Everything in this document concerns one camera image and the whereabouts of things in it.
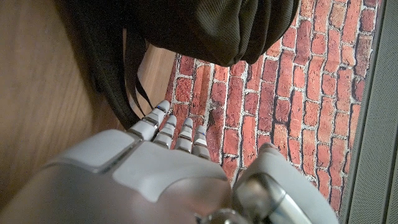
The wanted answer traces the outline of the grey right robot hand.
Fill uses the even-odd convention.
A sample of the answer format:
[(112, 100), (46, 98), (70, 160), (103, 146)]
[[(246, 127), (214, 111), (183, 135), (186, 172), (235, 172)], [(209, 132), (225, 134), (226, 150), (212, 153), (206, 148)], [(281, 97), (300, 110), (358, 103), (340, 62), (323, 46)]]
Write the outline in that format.
[(179, 133), (168, 101), (128, 131), (102, 131), (49, 161), (2, 223), (336, 223), (324, 196), (271, 143), (234, 185), (205, 129)]

